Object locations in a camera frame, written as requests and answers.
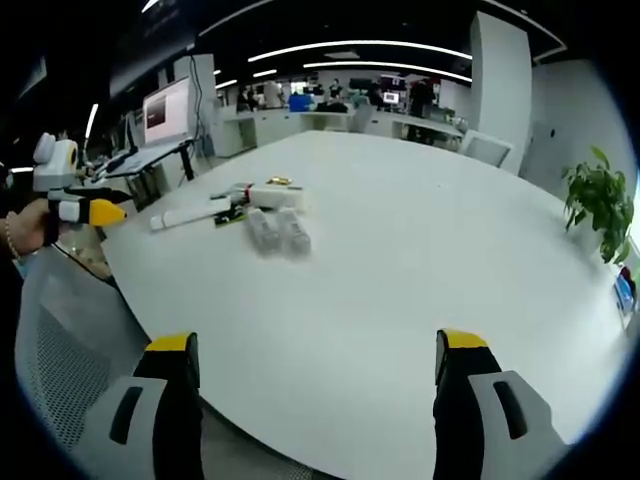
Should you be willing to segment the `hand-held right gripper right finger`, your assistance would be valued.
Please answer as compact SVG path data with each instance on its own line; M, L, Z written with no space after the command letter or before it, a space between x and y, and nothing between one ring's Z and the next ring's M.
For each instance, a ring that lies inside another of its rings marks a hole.
M549 404L480 336L436 334L435 479L541 479L566 452Z

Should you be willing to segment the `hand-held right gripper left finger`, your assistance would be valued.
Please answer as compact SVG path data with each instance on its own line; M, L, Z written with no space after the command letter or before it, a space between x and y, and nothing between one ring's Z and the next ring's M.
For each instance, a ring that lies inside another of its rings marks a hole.
M133 373L86 412L83 472L90 479L201 479L199 387L197 334L153 340Z

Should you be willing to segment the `person's left hand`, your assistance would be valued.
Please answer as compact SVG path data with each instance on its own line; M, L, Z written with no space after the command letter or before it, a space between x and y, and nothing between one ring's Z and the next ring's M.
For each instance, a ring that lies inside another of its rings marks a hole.
M49 212L48 201L39 198L1 219L1 240L15 258L30 255L45 244Z

